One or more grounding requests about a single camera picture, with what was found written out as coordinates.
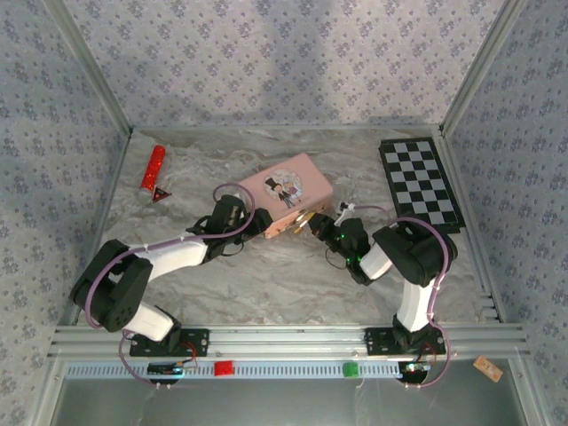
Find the small wooden block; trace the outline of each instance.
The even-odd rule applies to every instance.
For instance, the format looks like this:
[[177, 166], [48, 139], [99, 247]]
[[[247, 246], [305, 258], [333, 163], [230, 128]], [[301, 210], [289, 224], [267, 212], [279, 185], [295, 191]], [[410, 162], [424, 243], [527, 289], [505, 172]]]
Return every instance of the small wooden block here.
[[495, 383], [497, 383], [503, 375], [503, 372], [495, 366], [493, 362], [483, 356], [477, 357], [476, 362], [473, 363], [473, 367], [477, 368]]

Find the black bracket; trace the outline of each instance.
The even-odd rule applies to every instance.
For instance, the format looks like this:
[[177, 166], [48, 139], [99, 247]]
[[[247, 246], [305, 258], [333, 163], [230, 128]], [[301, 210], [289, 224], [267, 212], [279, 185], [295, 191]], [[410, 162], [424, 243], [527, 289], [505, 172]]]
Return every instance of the black bracket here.
[[407, 349], [404, 349], [395, 339], [393, 327], [366, 328], [365, 343], [367, 344], [368, 356], [430, 355], [431, 348], [436, 352], [436, 355], [446, 354], [442, 332], [434, 327], [420, 341]]
[[187, 358], [192, 357], [192, 347], [195, 348], [195, 357], [207, 357], [210, 332], [206, 328], [181, 328], [179, 330], [179, 343], [174, 348], [168, 348], [161, 342], [155, 342], [143, 335], [134, 335], [130, 345], [131, 357], [146, 358]]

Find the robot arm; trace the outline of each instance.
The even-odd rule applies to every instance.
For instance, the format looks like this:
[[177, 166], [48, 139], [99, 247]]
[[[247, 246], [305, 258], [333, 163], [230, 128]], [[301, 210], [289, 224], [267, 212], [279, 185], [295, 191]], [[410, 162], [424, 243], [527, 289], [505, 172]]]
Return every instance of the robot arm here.
[[188, 228], [175, 244], [165, 241], [153, 244], [152, 250], [144, 250], [147, 246], [129, 247], [118, 240], [108, 241], [76, 282], [70, 299], [85, 309], [87, 295], [101, 271], [113, 259], [134, 249], [136, 253], [115, 264], [99, 283], [92, 298], [91, 316], [107, 331], [127, 329], [173, 348], [178, 344], [181, 326], [166, 311], [142, 303], [148, 282], [180, 268], [207, 263], [223, 255], [227, 245], [242, 244], [264, 232], [272, 223], [267, 210], [256, 209], [252, 221], [242, 232], [216, 238], [243, 227], [248, 218], [241, 199], [223, 195], [212, 214]]
[[[405, 350], [420, 348], [422, 338], [431, 329], [430, 296], [444, 263], [444, 253], [436, 237], [419, 225], [403, 222], [374, 233], [374, 243], [370, 246], [361, 219], [334, 221], [315, 213], [308, 225], [331, 251], [345, 258], [347, 269], [359, 284], [371, 284], [393, 265], [400, 271], [405, 282], [402, 303], [393, 319], [393, 334]], [[457, 248], [447, 235], [442, 238], [451, 263], [457, 257]]]

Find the pink box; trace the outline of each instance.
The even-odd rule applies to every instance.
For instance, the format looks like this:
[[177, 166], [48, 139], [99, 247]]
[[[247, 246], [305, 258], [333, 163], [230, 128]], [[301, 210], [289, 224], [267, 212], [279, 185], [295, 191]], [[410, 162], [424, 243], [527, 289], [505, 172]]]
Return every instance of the pink box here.
[[334, 188], [308, 154], [256, 173], [241, 182], [252, 192], [257, 207], [267, 209], [272, 225], [264, 237], [272, 238], [289, 228], [300, 215], [329, 207]]

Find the white marbled surface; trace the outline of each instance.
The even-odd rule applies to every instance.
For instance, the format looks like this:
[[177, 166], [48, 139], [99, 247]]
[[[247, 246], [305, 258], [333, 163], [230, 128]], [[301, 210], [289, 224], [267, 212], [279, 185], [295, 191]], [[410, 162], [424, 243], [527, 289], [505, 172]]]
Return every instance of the white marbled surface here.
[[[339, 201], [391, 209], [380, 163], [382, 138], [408, 135], [393, 130], [160, 130], [167, 148], [158, 186], [169, 198], [141, 206], [135, 198], [156, 140], [136, 131], [116, 188], [103, 241], [150, 243], [179, 235], [213, 209], [211, 191], [238, 182], [301, 152], [308, 153], [335, 189]], [[388, 215], [362, 213], [369, 233]], [[478, 287], [460, 235], [460, 255], [440, 291], [439, 320], [479, 321]], [[326, 246], [310, 233], [287, 232], [256, 238], [235, 257], [218, 258], [152, 281], [145, 301], [158, 304], [185, 324], [381, 324], [390, 323], [400, 304], [402, 277], [391, 270], [369, 287], [331, 267]], [[331, 260], [342, 259], [331, 254]]]

